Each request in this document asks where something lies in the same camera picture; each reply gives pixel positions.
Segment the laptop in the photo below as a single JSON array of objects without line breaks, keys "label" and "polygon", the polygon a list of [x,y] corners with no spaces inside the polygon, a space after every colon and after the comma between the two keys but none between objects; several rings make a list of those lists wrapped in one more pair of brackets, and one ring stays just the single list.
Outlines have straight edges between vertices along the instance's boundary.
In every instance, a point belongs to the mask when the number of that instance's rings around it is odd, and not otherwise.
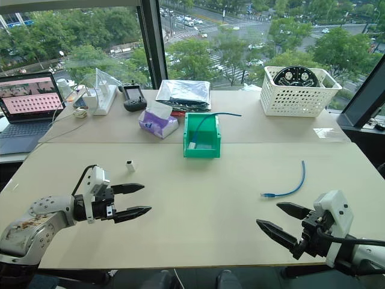
[{"label": "laptop", "polygon": [[0,155],[31,152],[64,109],[50,72],[0,78],[0,107],[9,125],[0,133]]}]

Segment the red object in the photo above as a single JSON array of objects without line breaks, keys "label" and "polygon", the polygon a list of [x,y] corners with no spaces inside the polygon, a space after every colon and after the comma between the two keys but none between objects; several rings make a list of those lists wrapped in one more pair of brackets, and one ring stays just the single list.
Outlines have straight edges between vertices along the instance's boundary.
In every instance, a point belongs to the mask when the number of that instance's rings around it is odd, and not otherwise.
[{"label": "red object", "polygon": [[185,116],[185,115],[186,115],[186,111],[176,111],[176,110],[173,110],[171,112],[171,116],[174,116],[174,117]]}]

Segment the laptop keyboard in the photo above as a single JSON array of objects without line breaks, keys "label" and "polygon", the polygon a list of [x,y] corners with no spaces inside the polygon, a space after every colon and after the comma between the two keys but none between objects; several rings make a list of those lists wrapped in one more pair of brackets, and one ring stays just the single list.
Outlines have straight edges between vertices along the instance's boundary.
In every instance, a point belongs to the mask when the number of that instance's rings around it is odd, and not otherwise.
[{"label": "laptop keyboard", "polygon": [[48,131],[49,122],[33,122],[33,123],[12,123],[9,124],[2,133],[0,138],[8,137],[24,137],[26,135],[44,134]]}]

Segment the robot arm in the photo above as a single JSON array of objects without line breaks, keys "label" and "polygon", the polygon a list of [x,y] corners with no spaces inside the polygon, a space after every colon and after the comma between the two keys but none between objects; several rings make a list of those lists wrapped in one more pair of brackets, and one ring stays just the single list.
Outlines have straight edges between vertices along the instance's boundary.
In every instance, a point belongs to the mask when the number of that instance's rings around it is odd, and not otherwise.
[{"label": "robot arm", "polygon": [[287,202],[277,206],[302,220],[304,229],[299,242],[269,221],[257,220],[257,224],[270,238],[289,249],[295,259],[306,252],[314,257],[326,257],[329,267],[347,275],[385,273],[385,241],[348,235],[353,213],[341,191],[320,195],[314,202],[314,210]]},{"label": "robot arm", "polygon": [[[83,194],[75,195],[84,178]],[[58,231],[83,220],[118,223],[147,213],[151,207],[132,207],[122,212],[115,209],[115,194],[142,188],[140,184],[110,187],[107,172],[93,165],[84,170],[73,195],[48,196],[32,203],[0,237],[0,288],[26,288]]]}]

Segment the white plastic basket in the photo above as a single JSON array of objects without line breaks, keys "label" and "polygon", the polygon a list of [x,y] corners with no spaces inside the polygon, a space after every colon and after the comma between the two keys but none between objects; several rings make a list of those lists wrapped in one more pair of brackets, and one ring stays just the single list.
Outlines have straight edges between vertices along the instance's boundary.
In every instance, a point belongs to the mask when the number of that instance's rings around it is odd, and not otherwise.
[{"label": "white plastic basket", "polygon": [[332,97],[342,89],[329,73],[318,68],[310,70],[317,76],[320,87],[276,85],[273,79],[282,69],[284,67],[265,67],[260,101],[267,116],[317,117]]}]

